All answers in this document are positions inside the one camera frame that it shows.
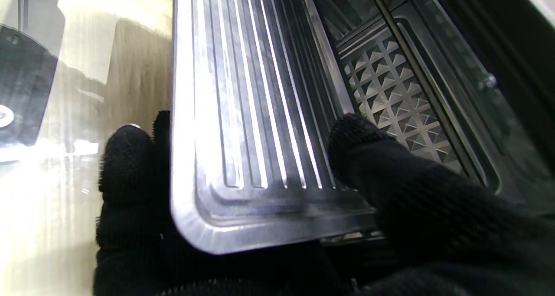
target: black plastic part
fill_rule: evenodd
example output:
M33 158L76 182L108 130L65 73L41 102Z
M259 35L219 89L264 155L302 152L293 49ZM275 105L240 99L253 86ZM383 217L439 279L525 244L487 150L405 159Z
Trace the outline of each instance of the black plastic part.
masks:
M438 0L555 172L555 28L529 0Z
M0 147L35 144L57 64L36 41L0 25L0 104L14 114L0 128Z

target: metal tray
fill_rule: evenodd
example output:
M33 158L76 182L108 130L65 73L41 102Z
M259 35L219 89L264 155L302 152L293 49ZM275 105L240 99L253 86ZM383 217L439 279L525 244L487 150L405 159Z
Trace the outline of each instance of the metal tray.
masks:
M331 175L353 104L313 0L174 0L171 207L213 254L374 226Z

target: black knit glove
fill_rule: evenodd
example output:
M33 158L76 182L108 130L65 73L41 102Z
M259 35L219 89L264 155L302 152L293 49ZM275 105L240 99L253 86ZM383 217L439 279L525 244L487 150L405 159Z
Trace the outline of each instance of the black knit glove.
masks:
M106 144L96 296L345 292L317 241L224 256L189 245L170 216L169 126L169 112L160 112L154 140L135 126L123 126Z

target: perforated metal panel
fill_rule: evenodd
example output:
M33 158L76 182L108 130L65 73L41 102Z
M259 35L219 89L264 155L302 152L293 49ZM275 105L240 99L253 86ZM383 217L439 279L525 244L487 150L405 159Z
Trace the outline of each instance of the perforated metal panel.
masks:
M383 26L361 37L359 44L341 63L361 114L413 154L460 172L434 109L389 29Z

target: textured metal surface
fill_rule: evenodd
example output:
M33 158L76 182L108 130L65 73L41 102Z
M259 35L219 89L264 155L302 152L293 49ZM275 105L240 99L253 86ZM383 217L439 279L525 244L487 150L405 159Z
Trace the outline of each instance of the textured metal surface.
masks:
M359 37L352 47L340 59L361 114L413 154L460 172L452 145L387 26Z
M314 0L331 36L338 42L381 18L374 0ZM393 10L405 0L385 0Z
M313 0L175 0L172 214L222 254L373 226L325 152L353 105Z

